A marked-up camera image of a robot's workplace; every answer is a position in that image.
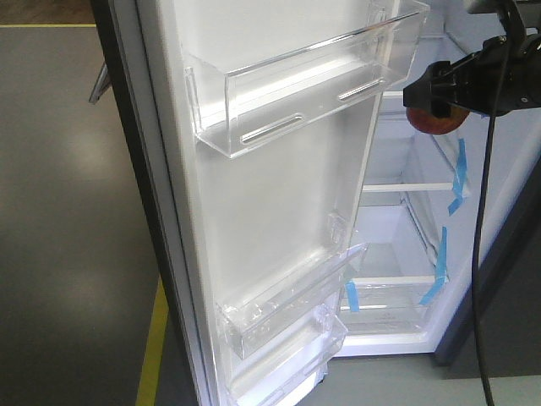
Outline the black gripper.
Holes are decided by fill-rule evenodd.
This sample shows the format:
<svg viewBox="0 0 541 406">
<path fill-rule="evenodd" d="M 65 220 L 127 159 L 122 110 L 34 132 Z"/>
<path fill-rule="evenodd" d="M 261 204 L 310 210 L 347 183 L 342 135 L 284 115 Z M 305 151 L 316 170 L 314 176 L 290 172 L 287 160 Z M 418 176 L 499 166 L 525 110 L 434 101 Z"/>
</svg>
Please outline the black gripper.
<svg viewBox="0 0 541 406">
<path fill-rule="evenodd" d="M 431 63 L 403 90 L 406 108 L 448 118 L 451 107 L 489 115 L 540 107 L 540 35 L 529 35 L 505 60 L 507 38 L 493 37 L 480 51 L 452 63 Z"/>
</svg>

